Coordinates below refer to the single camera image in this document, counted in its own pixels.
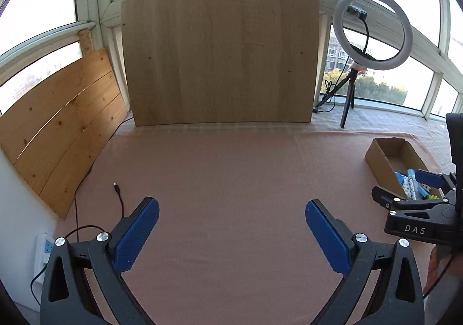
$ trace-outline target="blue gripper pad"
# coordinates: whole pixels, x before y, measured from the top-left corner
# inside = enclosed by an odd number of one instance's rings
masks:
[[[344,276],[349,274],[349,249],[313,201],[307,203],[306,222],[332,269]]]
[[[441,175],[420,169],[416,170],[415,179],[418,183],[423,183],[432,186],[433,188],[441,188],[445,184]]]
[[[135,218],[115,248],[113,268],[117,274],[132,268],[158,219],[159,204],[152,198]]]

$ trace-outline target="pine wood panel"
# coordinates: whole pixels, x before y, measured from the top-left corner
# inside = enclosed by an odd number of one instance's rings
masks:
[[[37,194],[72,143],[118,94],[114,73],[104,75],[64,106],[27,145],[14,166]]]
[[[100,49],[60,69],[18,99],[0,118],[0,145],[11,162],[62,107],[111,71],[106,49]]]
[[[126,0],[137,125],[309,122],[318,0]]]
[[[51,174],[40,197],[61,218],[66,216],[80,181],[126,115],[118,95],[74,141]]]
[[[95,51],[93,48],[92,35],[89,29],[80,30],[77,35],[79,36],[80,49],[82,55],[87,56],[88,54]]]

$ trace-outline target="building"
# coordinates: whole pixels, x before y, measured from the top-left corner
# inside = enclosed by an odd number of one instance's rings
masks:
[[[350,43],[360,49],[363,49],[362,45],[358,45],[353,42]],[[347,58],[347,53],[343,50],[343,48],[337,41],[333,29],[331,29],[330,44],[328,45],[328,54],[326,56],[325,73],[331,72],[333,69],[343,70]],[[352,61],[353,60],[349,58],[346,68],[348,68],[349,65],[351,65]]]

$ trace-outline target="wooden plank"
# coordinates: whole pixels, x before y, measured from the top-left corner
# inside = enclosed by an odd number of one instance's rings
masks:
[[[104,75],[65,105],[27,145],[14,166],[37,194],[72,143],[118,94],[114,73]]]
[[[95,51],[93,48],[92,35],[89,29],[80,30],[77,35],[79,36],[80,49],[82,50],[83,56],[87,56]]]
[[[40,197],[61,218],[66,216],[80,181],[126,115],[118,95],[74,141],[51,174]]]
[[[122,21],[137,125],[310,121],[318,0],[126,0]]]
[[[99,49],[60,69],[18,99],[0,118],[0,145],[11,162],[16,162],[53,115],[111,71],[106,49]]]

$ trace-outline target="floor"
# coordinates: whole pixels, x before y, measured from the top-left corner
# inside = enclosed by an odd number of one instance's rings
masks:
[[[393,243],[396,238],[383,232],[385,211],[370,197],[376,180],[364,154],[371,139],[404,136],[430,169],[452,168],[444,122],[356,108],[342,131],[341,113],[337,106],[313,115],[308,125],[136,128],[128,121],[78,193],[79,224],[114,227],[120,205],[113,182],[126,214],[145,195],[159,200],[155,231],[123,274],[156,323],[309,323],[340,277],[305,224],[306,202],[320,198],[353,232]],[[56,234],[74,227],[72,206]],[[94,231],[82,230],[81,240],[92,237]],[[423,279],[432,246],[412,247]],[[371,279],[350,323],[360,318],[373,286]],[[101,293],[95,297],[115,324]]]
[[[312,115],[315,131],[341,131],[342,106],[328,113]],[[345,131],[404,132],[415,135],[433,154],[443,172],[455,171],[450,155],[450,140],[445,120],[426,120],[397,112],[354,108],[349,111]]]

